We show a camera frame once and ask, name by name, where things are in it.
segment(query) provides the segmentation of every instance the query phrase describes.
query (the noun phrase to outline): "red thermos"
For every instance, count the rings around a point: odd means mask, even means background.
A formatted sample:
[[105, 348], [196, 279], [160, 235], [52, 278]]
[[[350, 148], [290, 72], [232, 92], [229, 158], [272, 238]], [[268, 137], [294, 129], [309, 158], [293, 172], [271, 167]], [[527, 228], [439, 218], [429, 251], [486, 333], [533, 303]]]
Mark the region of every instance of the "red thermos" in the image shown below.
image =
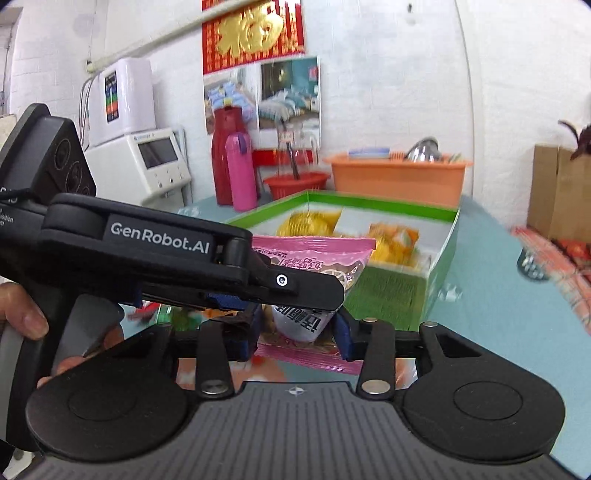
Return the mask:
[[212, 139], [212, 168], [213, 181], [216, 186], [216, 200], [218, 205], [232, 205], [232, 189], [228, 172], [228, 155], [226, 141], [230, 135], [241, 132], [246, 134], [246, 127], [242, 121], [242, 109], [227, 106], [214, 111], [215, 130]]

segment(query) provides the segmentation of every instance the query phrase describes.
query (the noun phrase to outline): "pipe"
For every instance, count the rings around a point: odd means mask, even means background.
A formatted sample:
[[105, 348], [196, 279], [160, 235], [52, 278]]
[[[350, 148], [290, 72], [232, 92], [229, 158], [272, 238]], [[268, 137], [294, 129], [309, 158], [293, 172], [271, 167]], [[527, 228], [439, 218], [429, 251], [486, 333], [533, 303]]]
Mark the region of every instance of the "pipe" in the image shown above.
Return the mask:
[[226, 0], [221, 4], [215, 5], [214, 7], [208, 8], [207, 10], [201, 12], [200, 15], [191, 20], [189, 23], [181, 25], [180, 27], [170, 28], [168, 31], [165, 31], [157, 38], [147, 42], [145, 42], [145, 40], [141, 40], [131, 44], [129, 47], [124, 48], [119, 52], [101, 57], [95, 61], [90, 61], [86, 65], [86, 71], [88, 73], [96, 73], [107, 68], [109, 65], [114, 64], [117, 60], [122, 58], [141, 57], [142, 55], [145, 55], [160, 45], [164, 45], [169, 41], [176, 40], [177, 38], [192, 32], [193, 30], [201, 27], [201, 25], [203, 25], [205, 22], [215, 20], [254, 3], [256, 3], [255, 0]]

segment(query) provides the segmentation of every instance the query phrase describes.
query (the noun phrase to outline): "pink water bottle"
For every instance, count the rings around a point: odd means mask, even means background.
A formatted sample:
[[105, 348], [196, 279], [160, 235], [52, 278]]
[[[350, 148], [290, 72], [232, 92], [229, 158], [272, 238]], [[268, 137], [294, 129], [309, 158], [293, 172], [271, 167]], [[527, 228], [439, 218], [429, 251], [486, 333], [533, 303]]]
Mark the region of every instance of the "pink water bottle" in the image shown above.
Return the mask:
[[226, 140], [226, 155], [234, 210], [246, 212], [256, 208], [256, 180], [252, 164], [251, 137], [240, 132], [230, 135]]

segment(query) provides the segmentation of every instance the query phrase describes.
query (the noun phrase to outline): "brown paper bag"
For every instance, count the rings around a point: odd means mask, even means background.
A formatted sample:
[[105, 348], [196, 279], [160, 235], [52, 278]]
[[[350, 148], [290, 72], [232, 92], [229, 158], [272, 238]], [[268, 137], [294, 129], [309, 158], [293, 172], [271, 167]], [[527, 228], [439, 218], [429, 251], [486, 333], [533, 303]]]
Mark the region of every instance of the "brown paper bag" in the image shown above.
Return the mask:
[[591, 243], [591, 156], [536, 145], [527, 225], [549, 239]]

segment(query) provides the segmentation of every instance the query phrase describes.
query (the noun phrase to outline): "metal rivet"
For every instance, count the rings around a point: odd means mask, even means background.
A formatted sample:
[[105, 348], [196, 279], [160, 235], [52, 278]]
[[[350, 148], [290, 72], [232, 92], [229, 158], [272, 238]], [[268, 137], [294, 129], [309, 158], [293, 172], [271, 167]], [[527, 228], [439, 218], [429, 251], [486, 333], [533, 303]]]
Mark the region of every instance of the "metal rivet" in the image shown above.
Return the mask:
[[277, 275], [276, 278], [277, 281], [277, 285], [279, 285], [280, 287], [285, 287], [287, 285], [287, 277], [282, 273], [280, 275]]
[[207, 395], [221, 395], [229, 389], [224, 380], [206, 380], [201, 384], [201, 391]]
[[390, 384], [384, 380], [367, 380], [361, 384], [361, 390], [370, 395], [387, 393], [390, 388]]

